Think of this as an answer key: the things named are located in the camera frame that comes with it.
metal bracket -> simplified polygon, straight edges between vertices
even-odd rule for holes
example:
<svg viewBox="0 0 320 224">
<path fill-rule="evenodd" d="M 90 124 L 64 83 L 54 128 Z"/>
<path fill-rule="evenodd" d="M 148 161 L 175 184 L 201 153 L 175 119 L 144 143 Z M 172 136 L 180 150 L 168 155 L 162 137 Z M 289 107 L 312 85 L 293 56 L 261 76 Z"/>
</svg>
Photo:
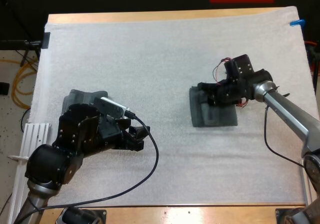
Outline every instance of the metal bracket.
<svg viewBox="0 0 320 224">
<path fill-rule="evenodd" d="M 12 191 L 12 199 L 8 217 L 8 224 L 12 224 L 18 215 L 24 200 L 27 198 L 28 187 L 27 178 L 25 178 L 25 170 L 27 161 L 33 151 L 38 146 L 47 143 L 48 131 L 50 124 L 26 124 L 24 127 L 24 136 L 22 139 L 19 156 L 11 155 L 8 158 L 18 162 L 16 167 L 16 177 L 14 179 L 14 188 Z"/>
</svg>

black connector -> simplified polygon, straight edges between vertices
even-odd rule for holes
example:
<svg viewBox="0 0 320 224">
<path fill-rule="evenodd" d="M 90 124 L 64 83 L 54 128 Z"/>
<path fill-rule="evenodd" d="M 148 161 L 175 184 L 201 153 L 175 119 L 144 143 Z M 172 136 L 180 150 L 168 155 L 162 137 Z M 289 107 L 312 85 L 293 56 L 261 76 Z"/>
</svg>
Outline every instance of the black connector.
<svg viewBox="0 0 320 224">
<path fill-rule="evenodd" d="M 131 120 L 135 120 L 136 119 L 136 114 L 132 113 L 129 110 L 126 110 L 124 113 L 124 116 L 131 119 Z"/>
</svg>

wooden table edge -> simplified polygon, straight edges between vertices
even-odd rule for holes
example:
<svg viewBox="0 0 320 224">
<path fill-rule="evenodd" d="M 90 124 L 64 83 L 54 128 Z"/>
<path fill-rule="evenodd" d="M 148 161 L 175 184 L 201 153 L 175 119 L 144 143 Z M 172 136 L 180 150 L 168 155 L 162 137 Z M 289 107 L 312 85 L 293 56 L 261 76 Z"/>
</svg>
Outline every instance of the wooden table edge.
<svg viewBox="0 0 320 224">
<path fill-rule="evenodd" d="M 83 23 L 111 23 L 134 21 L 184 20 L 195 18 L 215 18 L 242 15 L 255 15 L 281 8 L 250 8 L 223 10 L 186 10 L 186 11 L 158 11 L 158 12 L 123 12 L 123 13 L 84 13 L 84 14 L 51 14 L 50 24 L 83 24 Z"/>
</svg>

concrete floor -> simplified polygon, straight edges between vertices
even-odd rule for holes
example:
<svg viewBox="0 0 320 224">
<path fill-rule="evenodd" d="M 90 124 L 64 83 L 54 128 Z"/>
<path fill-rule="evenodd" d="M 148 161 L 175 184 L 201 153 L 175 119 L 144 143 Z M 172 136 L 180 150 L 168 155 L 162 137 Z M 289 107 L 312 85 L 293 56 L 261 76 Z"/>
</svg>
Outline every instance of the concrete floor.
<svg viewBox="0 0 320 224">
<path fill-rule="evenodd" d="M 28 56 L 35 58 L 35 53 L 30 52 Z M 0 51 L 0 59 L 21 61 L 22 56 L 15 51 Z M 7 156 L 19 155 L 23 137 L 20 121 L 25 109 L 16 106 L 10 94 L 11 85 L 18 69 L 19 65 L 17 64 L 0 62 L 0 82 L 10 83 L 9 95 L 0 96 L 0 208 L 3 207 L 6 199 L 12 192 L 17 167 L 16 162 L 8 159 Z M 19 88 L 22 91 L 30 91 L 34 88 L 35 80 L 35 75 L 29 76 L 20 83 Z M 320 91 L 317 92 L 316 96 L 318 109 L 320 110 Z M 30 105 L 32 96 L 22 96 L 21 100 Z M 10 204 L 8 203 L 0 216 L 0 223 L 6 223 L 9 206 Z"/>
</svg>

black cable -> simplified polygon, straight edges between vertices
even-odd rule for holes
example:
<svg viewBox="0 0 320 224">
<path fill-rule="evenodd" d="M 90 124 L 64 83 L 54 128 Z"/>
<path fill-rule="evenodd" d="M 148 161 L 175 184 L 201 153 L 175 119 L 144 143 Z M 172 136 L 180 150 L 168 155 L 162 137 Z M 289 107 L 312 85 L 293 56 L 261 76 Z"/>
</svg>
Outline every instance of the black cable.
<svg viewBox="0 0 320 224">
<path fill-rule="evenodd" d="M 30 65 L 30 67 L 31 67 L 34 71 L 38 72 L 38 70 L 37 70 L 35 67 L 32 66 L 32 65 L 35 65 L 36 67 L 38 67 L 38 65 L 36 65 L 35 63 L 30 63 L 23 54 L 21 54 L 20 52 L 18 52 L 18 50 L 15 50 L 15 51 L 22 56 L 23 61 L 26 61 L 27 64 Z"/>
<path fill-rule="evenodd" d="M 5 204 L 3 205 L 2 209 L 1 209 L 1 212 L 0 212 L 0 216 L 1 216 L 2 212 L 4 211 L 4 209 L 5 209 L 6 205 L 8 204 L 8 202 L 9 202 L 9 200 L 10 200 L 11 196 L 12 196 L 12 193 L 9 195 L 8 199 L 5 201 Z"/>
<path fill-rule="evenodd" d="M 30 109 L 31 109 L 31 108 L 27 109 L 27 110 L 23 113 L 23 115 L 22 115 L 22 117 L 21 117 L 20 128 L 21 128 L 22 133 L 24 133 L 24 128 L 23 128 L 23 126 L 22 126 L 22 122 L 23 122 L 24 117 L 26 116 L 27 112 L 28 112 Z"/>
<path fill-rule="evenodd" d="M 52 206 L 47 206 L 47 207 L 43 207 L 43 208 L 39 208 L 37 210 L 33 210 L 30 211 L 28 214 L 24 215 L 20 220 L 15 220 L 14 224 L 21 224 L 23 220 L 25 220 L 26 218 L 28 218 L 30 215 L 32 215 L 33 213 L 36 213 L 38 211 L 43 211 L 43 210 L 48 210 L 48 209 L 54 209 L 54 208 L 67 208 L 67 207 L 72 207 L 72 206 L 77 206 L 77 205 L 85 205 L 85 204 L 90 204 L 90 203 L 95 203 L 95 202 L 100 202 L 100 201 L 105 201 L 105 200 L 110 200 L 119 196 L 122 196 L 130 191 L 132 191 L 133 189 L 136 189 L 138 186 L 140 186 L 142 183 L 144 183 L 146 180 L 148 180 L 152 174 L 154 173 L 154 171 L 156 170 L 156 167 L 158 165 L 158 161 L 159 161 L 159 150 L 158 147 L 156 145 L 156 141 L 154 140 L 153 136 L 151 135 L 151 133 L 149 132 L 148 128 L 146 127 L 146 125 L 136 116 L 134 116 L 134 119 L 136 121 L 138 121 L 147 131 L 152 143 L 154 144 L 154 148 L 156 150 L 155 152 L 155 164 L 153 165 L 152 170 L 150 171 L 150 173 L 144 178 L 142 179 L 140 182 L 138 182 L 137 184 L 135 184 L 134 186 L 130 187 L 129 189 L 120 192 L 118 194 L 115 195 L 111 195 L 108 197 L 104 197 L 104 198 L 100 198 L 100 199 L 94 199 L 94 200 L 87 200 L 87 201 L 82 201 L 82 202 L 76 202 L 76 203 L 71 203 L 71 204 L 63 204 L 63 205 L 52 205 Z"/>
<path fill-rule="evenodd" d="M 36 205 L 32 202 L 30 196 L 27 197 L 27 200 L 30 202 L 30 204 L 34 207 L 34 209 L 36 209 L 37 211 L 40 211 L 38 207 L 36 207 Z"/>
<path fill-rule="evenodd" d="M 28 56 L 24 56 L 23 54 L 21 54 L 18 50 L 14 50 L 14 51 L 16 51 L 19 55 L 21 55 L 22 57 L 23 57 L 23 59 L 25 60 L 25 61 L 27 61 L 28 63 L 30 63 L 27 59 L 30 59 L 30 61 L 34 61 L 32 58 L 30 58 L 30 57 L 28 57 Z"/>
<path fill-rule="evenodd" d="M 268 145 L 268 142 L 267 142 L 267 139 L 266 139 L 266 131 L 267 131 L 267 126 L 266 126 L 266 120 L 267 120 L 267 116 L 268 116 L 268 109 L 269 109 L 269 106 L 267 105 L 266 106 L 266 108 L 265 108 L 266 110 L 265 110 L 265 113 L 264 113 L 264 124 L 265 124 L 265 126 L 264 126 L 264 128 L 263 128 L 263 131 L 264 131 L 264 137 L 265 137 L 265 139 L 264 139 L 264 142 L 265 142 L 265 144 L 266 144 L 266 146 L 267 146 L 267 148 L 273 153 L 273 154 L 275 154 L 275 155 L 277 155 L 277 156 L 280 156 L 281 158 L 283 158 L 283 159 L 285 159 L 285 160 L 288 160 L 288 161 L 290 161 L 290 162 L 292 162 L 292 163 L 294 163 L 294 164 L 296 164 L 296 165 L 298 165 L 298 166 L 300 166 L 300 167 L 302 167 L 302 168 L 304 168 L 304 166 L 303 165 L 301 165 L 300 163 L 298 163 L 298 162 L 295 162 L 294 160 L 291 160 L 291 159 L 289 159 L 289 158 L 287 158 L 287 157 L 285 157 L 285 156 L 283 156 L 283 155 L 281 155 L 281 154 L 279 154 L 279 153 L 277 153 L 277 152 L 275 152 L 274 150 L 272 150 L 271 149 L 271 147 Z"/>
</svg>

